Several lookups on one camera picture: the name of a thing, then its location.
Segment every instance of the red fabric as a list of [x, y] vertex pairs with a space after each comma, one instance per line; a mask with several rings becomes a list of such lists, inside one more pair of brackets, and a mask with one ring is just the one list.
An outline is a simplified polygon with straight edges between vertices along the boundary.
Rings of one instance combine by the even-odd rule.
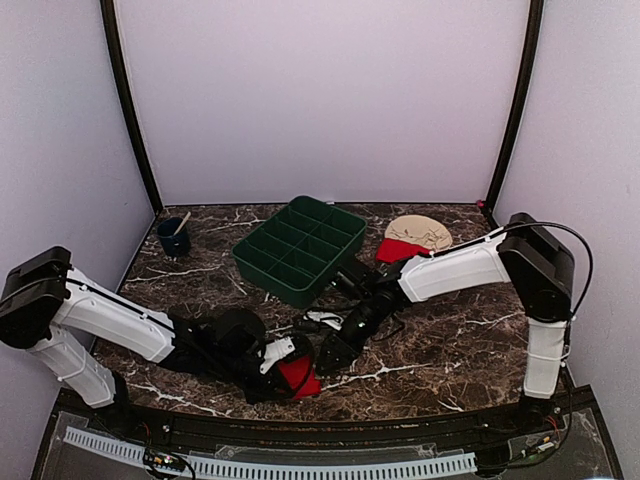
[[[286, 362], [278, 362], [278, 368], [284, 378], [287, 379], [289, 385], [294, 390], [300, 386], [300, 382], [304, 380], [304, 376], [307, 374], [309, 370], [309, 364], [311, 362], [311, 358], [307, 355], [306, 357], [299, 358], [294, 360], [291, 363]], [[298, 390], [296, 396], [293, 397], [294, 400], [298, 400], [302, 397], [307, 397], [309, 395], [317, 395], [322, 390], [322, 384], [319, 380], [316, 380], [316, 374], [313, 370], [309, 374], [309, 378], [304, 386]]]
[[418, 253], [429, 253], [429, 250], [413, 243], [407, 243], [393, 238], [385, 238], [380, 248], [378, 248], [376, 260], [384, 263], [393, 263], [398, 260], [413, 257]]

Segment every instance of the black pole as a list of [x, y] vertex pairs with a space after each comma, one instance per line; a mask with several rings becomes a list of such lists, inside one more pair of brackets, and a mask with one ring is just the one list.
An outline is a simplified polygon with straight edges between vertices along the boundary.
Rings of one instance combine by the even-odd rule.
[[151, 164], [147, 151], [144, 148], [142, 134], [140, 133], [140, 125], [138, 125], [138, 117], [133, 107], [133, 97], [129, 88], [129, 80], [127, 79], [127, 71], [124, 66], [124, 57], [122, 55], [122, 45], [120, 44], [120, 35], [118, 34], [118, 24], [116, 22], [116, 12], [113, 0], [100, 0], [102, 8], [102, 22], [104, 24], [104, 33], [107, 37], [107, 48], [109, 49], [109, 57], [111, 58], [111, 69], [113, 70], [113, 78], [116, 81], [118, 96], [120, 97], [120, 106], [124, 121], [127, 124], [131, 146], [138, 163], [138, 169], [147, 190], [147, 196], [151, 202], [153, 210], [158, 214], [162, 208], [162, 199], [158, 192], [158, 186], [153, 178]]
[[513, 94], [513, 102], [511, 103], [511, 112], [509, 112], [509, 120], [507, 121], [507, 128], [504, 132], [502, 147], [500, 148], [496, 168], [493, 172], [491, 185], [489, 186], [486, 199], [484, 202], [481, 202], [482, 211], [487, 218], [493, 218], [493, 209], [500, 196], [500, 190], [507, 175], [509, 161], [511, 160], [513, 147], [518, 136], [518, 129], [520, 128], [522, 113], [524, 112], [524, 104], [527, 100], [527, 92], [529, 91], [529, 82], [531, 81], [533, 62], [536, 56], [538, 37], [540, 36], [543, 7], [544, 0], [531, 0], [529, 6], [529, 21], [527, 22], [527, 32], [524, 39], [516, 89]]

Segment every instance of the plastic bin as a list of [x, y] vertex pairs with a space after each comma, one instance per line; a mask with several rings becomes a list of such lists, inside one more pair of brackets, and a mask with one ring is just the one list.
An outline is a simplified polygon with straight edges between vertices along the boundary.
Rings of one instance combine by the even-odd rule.
[[362, 247], [367, 222], [315, 198], [293, 199], [233, 247], [243, 278], [296, 308], [320, 296]]

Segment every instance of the blue cup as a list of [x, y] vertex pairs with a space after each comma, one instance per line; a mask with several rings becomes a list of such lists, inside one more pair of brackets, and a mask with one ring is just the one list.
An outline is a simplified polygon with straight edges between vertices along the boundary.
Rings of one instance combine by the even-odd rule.
[[170, 218], [158, 225], [158, 230], [156, 231], [164, 253], [170, 257], [184, 257], [191, 250], [191, 241], [189, 240], [189, 232], [186, 225], [182, 227], [177, 235], [173, 234], [181, 222], [181, 218]]

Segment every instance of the dark marble surface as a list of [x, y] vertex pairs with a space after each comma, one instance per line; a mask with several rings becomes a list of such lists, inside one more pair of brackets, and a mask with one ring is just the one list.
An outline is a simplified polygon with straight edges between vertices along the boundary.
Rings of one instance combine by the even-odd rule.
[[[488, 231], [472, 205], [340, 205], [369, 221], [359, 257], [374, 265], [389, 221], [405, 214], [442, 222], [454, 244]], [[231, 248], [280, 205], [171, 207], [191, 211], [189, 257], [167, 258], [155, 234], [146, 240], [121, 294], [146, 307], [197, 320], [232, 306], [258, 313], [273, 337], [300, 312], [243, 281]], [[328, 293], [323, 300], [336, 298]], [[348, 421], [411, 418], [516, 402], [526, 365], [527, 325], [509, 284], [476, 287], [416, 304], [399, 315], [406, 328], [373, 343], [350, 371], [323, 378], [323, 393], [300, 401], [248, 405], [231, 385], [163, 370], [124, 348], [99, 341], [95, 355], [127, 380], [134, 403], [230, 418]], [[394, 328], [392, 324], [382, 327]]]

